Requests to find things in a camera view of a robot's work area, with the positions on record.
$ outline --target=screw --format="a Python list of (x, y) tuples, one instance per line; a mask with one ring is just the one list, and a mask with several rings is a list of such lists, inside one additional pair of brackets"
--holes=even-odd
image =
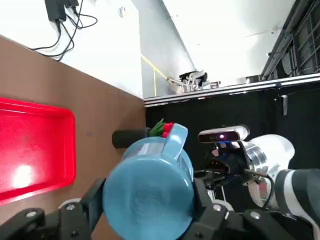
[(255, 211), (250, 212), (250, 216), (257, 220), (260, 219), (260, 214)]
[(78, 233), (77, 233), (76, 231), (72, 231), (71, 237), (72, 237), (72, 238), (75, 238), (76, 236), (78, 236)]
[(67, 209), (67, 210), (73, 210), (73, 209), (75, 209), (75, 208), (76, 208), (76, 206), (73, 205), (73, 204), (69, 204), (68, 206), (66, 206), (66, 209)]
[(204, 237), (204, 235), (203, 235), (201, 232), (196, 232), (196, 233), (195, 233), (195, 237), (196, 237), (197, 239), (202, 239), (202, 238)]
[(221, 206), (220, 205), (213, 205), (213, 209), (216, 210), (217, 212), (220, 212), (221, 211)]
[(26, 216), (27, 218), (31, 218), (31, 217), (35, 216), (36, 214), (37, 214), (36, 211), (30, 211), (30, 212), (28, 212), (25, 216)]

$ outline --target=red flower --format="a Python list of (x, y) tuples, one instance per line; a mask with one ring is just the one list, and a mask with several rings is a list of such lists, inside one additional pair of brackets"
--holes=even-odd
[(165, 139), (168, 137), (168, 135), (169, 135), (169, 133), (167, 131), (164, 131), (162, 133), (162, 137), (165, 138)]
[(173, 122), (166, 123), (166, 124), (163, 126), (163, 131), (165, 131), (165, 132), (170, 132), (173, 126), (174, 126), (174, 123), (173, 123)]

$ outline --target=blue pitcher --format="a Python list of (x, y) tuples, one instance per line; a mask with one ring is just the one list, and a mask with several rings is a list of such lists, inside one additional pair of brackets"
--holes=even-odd
[(132, 144), (103, 187), (103, 211), (125, 240), (176, 240), (193, 213), (193, 167), (183, 150), (188, 130)]

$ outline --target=power adapter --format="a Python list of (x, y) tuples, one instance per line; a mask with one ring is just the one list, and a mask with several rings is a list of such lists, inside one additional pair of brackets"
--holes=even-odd
[(44, 0), (50, 22), (64, 22), (67, 19), (65, 0)]
[(79, 2), (78, 0), (64, 0), (64, 5), (68, 9), (79, 6)]

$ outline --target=brown table surface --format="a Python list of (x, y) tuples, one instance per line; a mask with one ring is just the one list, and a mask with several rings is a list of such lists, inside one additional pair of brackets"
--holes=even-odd
[[(107, 177), (121, 159), (123, 151), (112, 145), (113, 131), (142, 128), (146, 123), (142, 99), (4, 37), (0, 37), (0, 53), (0, 97), (72, 110), (77, 163), (71, 186), (0, 206), (1, 224), (25, 208), (50, 213), (65, 200), (82, 197), (95, 179)], [(119, 239), (104, 216), (92, 238)]]

